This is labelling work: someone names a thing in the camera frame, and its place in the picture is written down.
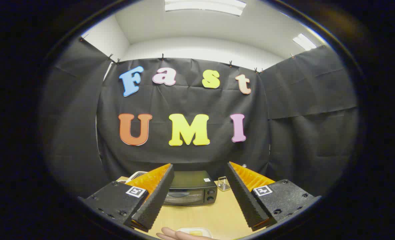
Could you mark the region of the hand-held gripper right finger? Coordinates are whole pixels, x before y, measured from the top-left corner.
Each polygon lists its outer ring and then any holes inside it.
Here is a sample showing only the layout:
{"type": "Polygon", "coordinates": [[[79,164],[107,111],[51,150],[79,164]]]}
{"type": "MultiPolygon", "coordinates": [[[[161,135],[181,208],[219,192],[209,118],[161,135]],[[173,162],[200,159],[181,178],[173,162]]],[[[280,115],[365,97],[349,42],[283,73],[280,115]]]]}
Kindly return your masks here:
{"type": "Polygon", "coordinates": [[[233,162],[225,176],[252,231],[287,221],[320,199],[288,179],[274,181],[233,162]]]}

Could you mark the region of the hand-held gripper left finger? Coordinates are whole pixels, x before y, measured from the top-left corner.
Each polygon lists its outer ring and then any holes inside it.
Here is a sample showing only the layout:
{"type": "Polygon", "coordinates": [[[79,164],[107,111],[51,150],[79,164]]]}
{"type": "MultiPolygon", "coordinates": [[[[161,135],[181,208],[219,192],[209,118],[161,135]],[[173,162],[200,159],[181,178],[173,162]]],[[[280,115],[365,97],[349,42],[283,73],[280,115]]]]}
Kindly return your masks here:
{"type": "Polygon", "coordinates": [[[79,201],[100,218],[120,227],[148,232],[165,201],[174,178],[168,163],[127,183],[109,182],[79,201]]]}

